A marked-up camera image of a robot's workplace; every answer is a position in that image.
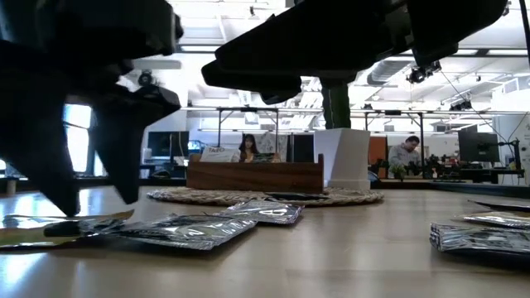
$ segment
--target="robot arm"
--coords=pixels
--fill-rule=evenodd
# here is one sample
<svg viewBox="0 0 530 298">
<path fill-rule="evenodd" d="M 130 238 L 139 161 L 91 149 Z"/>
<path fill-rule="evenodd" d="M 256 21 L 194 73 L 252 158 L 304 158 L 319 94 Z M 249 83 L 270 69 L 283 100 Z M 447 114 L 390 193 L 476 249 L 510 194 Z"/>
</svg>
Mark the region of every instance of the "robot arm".
<svg viewBox="0 0 530 298">
<path fill-rule="evenodd" d="M 305 0 L 221 46 L 202 73 L 207 84 L 267 94 L 270 104 L 300 93 L 301 76 L 347 84 L 410 49 L 421 77 L 506 6 L 507 0 Z"/>
<path fill-rule="evenodd" d="M 0 156 L 66 215 L 79 186 L 67 149 L 63 107 L 94 110 L 89 135 L 123 200 L 137 200 L 144 128 L 180 108 L 156 86 L 117 85 L 132 59 L 170 55 L 182 37 L 164 0 L 0 0 Z"/>
</svg>

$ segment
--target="person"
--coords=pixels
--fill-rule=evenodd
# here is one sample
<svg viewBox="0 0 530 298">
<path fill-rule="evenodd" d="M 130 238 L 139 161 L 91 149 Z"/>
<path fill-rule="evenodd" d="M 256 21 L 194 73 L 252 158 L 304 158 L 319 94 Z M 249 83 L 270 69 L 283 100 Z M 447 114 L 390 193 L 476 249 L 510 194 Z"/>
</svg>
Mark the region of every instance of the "person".
<svg viewBox="0 0 530 298">
<path fill-rule="evenodd" d="M 416 136 L 410 136 L 401 145 L 396 145 L 388 153 L 388 164 L 390 166 L 409 166 L 411 162 L 419 166 L 422 163 L 420 153 L 416 151 L 420 139 Z"/>
<path fill-rule="evenodd" d="M 239 145 L 241 151 L 239 162 L 252 162 L 254 155 L 259 154 L 258 148 L 256 147 L 256 138 L 254 135 L 245 134 L 241 145 Z"/>
</svg>

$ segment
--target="wooden panel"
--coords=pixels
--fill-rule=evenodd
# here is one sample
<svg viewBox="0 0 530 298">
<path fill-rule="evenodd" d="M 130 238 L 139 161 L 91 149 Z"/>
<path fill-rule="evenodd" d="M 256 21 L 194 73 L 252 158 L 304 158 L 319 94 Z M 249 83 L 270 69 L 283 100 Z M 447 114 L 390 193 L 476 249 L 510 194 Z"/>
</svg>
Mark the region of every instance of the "wooden panel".
<svg viewBox="0 0 530 298">
<path fill-rule="evenodd" d="M 368 161 L 370 165 L 373 165 L 382 159 L 387 160 L 387 137 L 370 137 L 370 148 L 368 151 Z M 384 168 L 379 169 L 377 173 L 379 178 L 387 178 Z"/>
<path fill-rule="evenodd" d="M 190 159 L 186 186 L 197 190 L 254 190 L 319 194 L 324 187 L 324 157 L 319 162 L 200 162 Z"/>
</svg>

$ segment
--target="man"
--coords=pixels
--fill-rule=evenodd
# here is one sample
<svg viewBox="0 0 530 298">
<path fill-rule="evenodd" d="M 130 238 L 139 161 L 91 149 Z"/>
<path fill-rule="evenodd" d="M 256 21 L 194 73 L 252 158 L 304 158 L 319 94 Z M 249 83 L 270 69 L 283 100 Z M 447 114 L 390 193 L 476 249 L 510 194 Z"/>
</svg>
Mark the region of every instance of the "man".
<svg viewBox="0 0 530 298">
<path fill-rule="evenodd" d="M 390 166 L 402 165 L 408 166 L 410 162 L 414 162 L 419 166 L 422 163 L 420 154 L 415 150 L 420 143 L 420 139 L 416 136 L 410 136 L 401 145 L 396 145 L 390 149 L 388 153 L 388 163 Z"/>
</svg>

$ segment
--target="white container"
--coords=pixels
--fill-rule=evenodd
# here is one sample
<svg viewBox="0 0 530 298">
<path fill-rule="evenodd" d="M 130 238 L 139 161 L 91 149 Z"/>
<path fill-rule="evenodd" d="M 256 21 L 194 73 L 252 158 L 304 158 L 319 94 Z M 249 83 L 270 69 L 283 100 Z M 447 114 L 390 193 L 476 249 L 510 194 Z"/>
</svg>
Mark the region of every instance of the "white container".
<svg viewBox="0 0 530 298">
<path fill-rule="evenodd" d="M 146 160 L 150 160 L 151 158 L 152 158 L 152 149 L 143 148 L 142 149 L 142 164 L 146 163 Z"/>
<path fill-rule="evenodd" d="M 324 186 L 369 190 L 370 132 L 336 128 L 315 132 L 315 162 L 324 155 Z"/>
</svg>

